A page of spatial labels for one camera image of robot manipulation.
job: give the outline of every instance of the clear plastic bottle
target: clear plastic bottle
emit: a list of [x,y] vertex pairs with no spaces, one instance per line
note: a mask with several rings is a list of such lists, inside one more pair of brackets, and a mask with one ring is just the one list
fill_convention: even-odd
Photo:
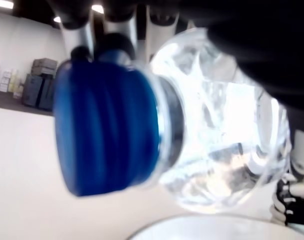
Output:
[[162,172],[161,184],[180,205],[216,213],[284,171],[291,148],[285,109],[205,29],[166,42],[150,68],[162,136],[155,175]]

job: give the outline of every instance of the box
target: box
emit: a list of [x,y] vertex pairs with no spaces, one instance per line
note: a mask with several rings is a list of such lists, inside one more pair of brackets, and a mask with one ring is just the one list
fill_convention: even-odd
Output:
[[11,75],[12,75],[12,73],[9,71],[4,71],[3,72],[3,74],[2,74],[2,77],[4,77],[4,78],[11,78]]
[[21,85],[19,87],[17,87],[16,90],[14,91],[14,93],[13,93],[13,98],[15,98],[15,99],[22,98],[23,89],[24,88]]
[[8,84],[10,82],[10,79],[7,77],[2,77],[0,79],[0,84]]
[[30,74],[26,76],[22,96],[22,103],[24,105],[36,107],[37,97],[39,95],[42,82],[43,78],[40,76],[33,76]]
[[32,75],[41,75],[41,74],[50,74],[50,75],[54,75],[55,74],[55,70],[54,69],[50,69],[50,68],[46,68],[46,67],[33,67],[32,71],[31,71]]
[[7,84],[0,83],[0,92],[7,93]]
[[54,80],[45,79],[38,107],[51,111],[53,108]]
[[34,67],[42,67],[55,70],[57,67],[57,61],[48,58],[35,59],[33,61],[33,68]]

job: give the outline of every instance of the bottle neck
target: bottle neck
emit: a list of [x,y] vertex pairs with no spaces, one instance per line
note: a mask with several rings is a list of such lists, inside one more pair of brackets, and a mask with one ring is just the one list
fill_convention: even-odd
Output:
[[171,125],[171,144],[167,168],[172,167],[180,156],[184,140],[184,112],[179,95],[174,87],[164,78],[159,77],[168,106],[168,121]]

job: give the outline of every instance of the ceiling light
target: ceiling light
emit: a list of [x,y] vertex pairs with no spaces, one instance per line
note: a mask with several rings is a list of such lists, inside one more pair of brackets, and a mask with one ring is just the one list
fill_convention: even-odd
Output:
[[94,10],[94,11],[100,13],[100,14],[104,13],[104,9],[103,9],[102,5],[93,5],[92,10]]
[[0,7],[6,9],[13,9],[13,3],[11,1],[0,0]]
[[[93,6],[92,6],[92,10],[93,10],[93,11],[96,11],[96,12],[98,12],[98,13],[100,13],[100,14],[103,14],[103,13],[104,13],[104,9],[103,9],[103,6],[102,6],[102,5],[93,5]],[[54,18],[54,22],[60,23],[60,22],[61,22],[60,17],[59,17],[59,16],[55,17],[55,18]]]
[[54,22],[60,23],[60,22],[61,22],[60,17],[59,17],[59,16],[55,17],[55,18],[54,18]]

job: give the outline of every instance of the plastic water bottle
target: plastic water bottle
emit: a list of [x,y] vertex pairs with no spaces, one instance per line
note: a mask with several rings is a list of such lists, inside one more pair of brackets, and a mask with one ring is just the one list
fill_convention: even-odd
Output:
[[217,50],[205,29],[169,40],[150,66],[172,129],[174,154],[160,182],[179,204],[215,213],[280,177],[291,147],[285,109]]
[[202,28],[183,32],[148,69],[126,49],[57,73],[58,155],[77,196],[158,180],[185,208],[236,206],[286,168],[284,108],[219,52]]

